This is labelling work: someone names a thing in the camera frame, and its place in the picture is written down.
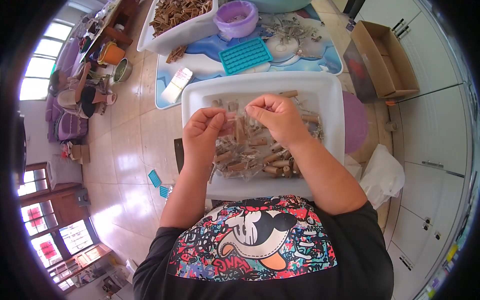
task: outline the purple bucket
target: purple bucket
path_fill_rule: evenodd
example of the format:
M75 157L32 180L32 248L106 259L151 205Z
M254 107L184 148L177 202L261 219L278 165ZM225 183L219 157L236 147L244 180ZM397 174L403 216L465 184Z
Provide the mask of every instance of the purple bucket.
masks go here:
M258 9L255 4L248 1L227 2L218 8L213 22L229 37L244 37L255 30Z

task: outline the hand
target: hand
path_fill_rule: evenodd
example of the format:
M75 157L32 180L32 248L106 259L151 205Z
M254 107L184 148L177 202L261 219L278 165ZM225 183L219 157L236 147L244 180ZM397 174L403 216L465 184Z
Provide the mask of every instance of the hand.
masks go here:
M288 98L274 94L261 95L250 102L245 111L265 125L272 137L286 149L311 138L295 104Z
M84 68L84 72L87 72L90 71L90 69L92 68L92 63L91 62L87 62L85 64L85 68Z
M184 168L193 172L209 172L217 137L233 131L232 124L227 124L225 113L223 108L201 108L190 117L182 135Z

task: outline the tiled floor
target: tiled floor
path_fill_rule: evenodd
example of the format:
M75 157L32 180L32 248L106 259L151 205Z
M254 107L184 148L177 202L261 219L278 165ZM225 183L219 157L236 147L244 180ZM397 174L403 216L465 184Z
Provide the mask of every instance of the tiled floor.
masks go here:
M131 31L133 43L126 57L133 64L130 78L111 89L118 101L104 116L89 120L86 137L91 162L83 165L84 184L92 202L90 213L100 239L125 261L142 262L155 236L165 199L149 184L153 169L164 183L178 176L173 140L181 137L181 107L158 110L154 104L157 55L137 52L137 42L152 0L140 4ZM327 0L313 0L313 7L330 32L340 54L350 42L345 29L348 18ZM355 93L346 67L338 77L344 90ZM351 156L364 167L378 143L392 151L391 134L384 130L388 121L385 104L365 106L369 134L360 150ZM378 210L380 227L385 227L388 205Z

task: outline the person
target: person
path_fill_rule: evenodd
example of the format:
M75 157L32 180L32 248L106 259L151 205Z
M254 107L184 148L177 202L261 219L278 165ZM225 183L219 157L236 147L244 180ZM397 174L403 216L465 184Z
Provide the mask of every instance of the person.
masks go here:
M67 77L64 71L56 70L50 77L49 93L57 97L58 104L64 110L84 119L94 113L103 114L105 105L115 103L116 94L105 95L95 88L95 84L87 84L87 76L92 64L87 62L75 76Z
M312 192L230 202L204 217L222 108L183 129L184 165L150 251L133 276L136 300L386 299L393 265L377 213L350 173L310 136L293 102L263 95L245 110L288 149Z

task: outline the orange bucket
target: orange bucket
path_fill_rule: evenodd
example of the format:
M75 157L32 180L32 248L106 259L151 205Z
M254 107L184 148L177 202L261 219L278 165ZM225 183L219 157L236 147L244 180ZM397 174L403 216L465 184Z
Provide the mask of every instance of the orange bucket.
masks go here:
M106 64L109 63L111 65L118 65L120 60L125 56L125 51L121 48L117 47L117 44L114 42L108 42L100 51L100 55L98 56L98 64Z

